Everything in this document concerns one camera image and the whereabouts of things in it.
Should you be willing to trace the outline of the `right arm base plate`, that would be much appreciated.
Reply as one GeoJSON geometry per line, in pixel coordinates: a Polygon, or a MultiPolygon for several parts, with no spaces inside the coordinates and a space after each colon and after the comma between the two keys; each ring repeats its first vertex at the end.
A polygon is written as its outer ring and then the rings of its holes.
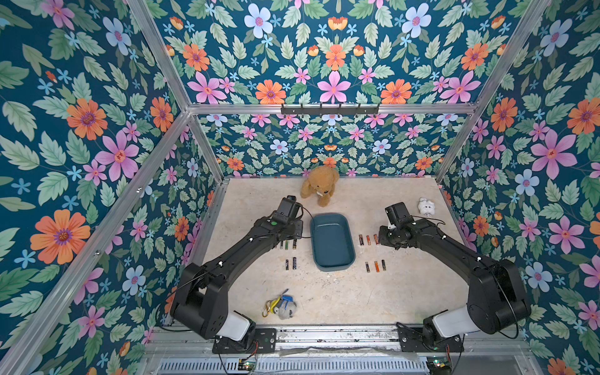
{"type": "Polygon", "coordinates": [[[405,353],[461,353],[463,340],[459,335],[442,337],[432,325],[411,327],[397,322],[401,350],[405,353]]]}

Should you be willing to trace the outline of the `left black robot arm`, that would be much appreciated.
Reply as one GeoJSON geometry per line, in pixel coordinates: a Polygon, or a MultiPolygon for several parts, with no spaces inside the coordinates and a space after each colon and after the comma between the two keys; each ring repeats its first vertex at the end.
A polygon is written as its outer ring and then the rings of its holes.
{"type": "Polygon", "coordinates": [[[283,198],[278,208],[261,217],[249,232],[225,253],[203,265],[184,268],[181,281],[171,293],[170,316],[204,339],[226,338],[250,343],[256,324],[230,309],[229,290],[235,281],[264,254],[280,242],[299,239],[303,205],[294,195],[283,198]]]}

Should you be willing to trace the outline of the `teal plastic storage tray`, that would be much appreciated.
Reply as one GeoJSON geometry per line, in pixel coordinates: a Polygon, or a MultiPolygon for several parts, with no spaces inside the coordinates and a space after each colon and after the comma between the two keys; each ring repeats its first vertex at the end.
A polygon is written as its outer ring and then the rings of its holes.
{"type": "Polygon", "coordinates": [[[346,217],[339,213],[316,215],[310,231],[313,260],[319,270],[341,271],[354,264],[356,251],[346,217]]]}

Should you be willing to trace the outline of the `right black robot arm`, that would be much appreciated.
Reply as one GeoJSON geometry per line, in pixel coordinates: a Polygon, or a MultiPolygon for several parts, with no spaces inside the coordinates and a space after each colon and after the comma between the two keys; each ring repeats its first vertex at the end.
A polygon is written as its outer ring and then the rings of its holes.
{"type": "Polygon", "coordinates": [[[402,202],[385,208],[389,225],[379,229],[380,244],[399,250],[418,248],[445,264],[468,286],[465,306],[423,321],[428,345],[471,332],[496,334],[531,316],[531,302],[518,267],[508,259],[478,255],[427,218],[415,219],[402,202]]]}

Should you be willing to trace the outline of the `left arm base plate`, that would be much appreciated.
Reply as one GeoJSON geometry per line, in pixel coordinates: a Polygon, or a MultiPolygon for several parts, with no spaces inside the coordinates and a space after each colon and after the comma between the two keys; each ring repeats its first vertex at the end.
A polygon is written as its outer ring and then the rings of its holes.
{"type": "Polygon", "coordinates": [[[251,329],[240,341],[218,337],[212,347],[213,354],[270,354],[275,352],[278,331],[274,328],[251,329]]]}

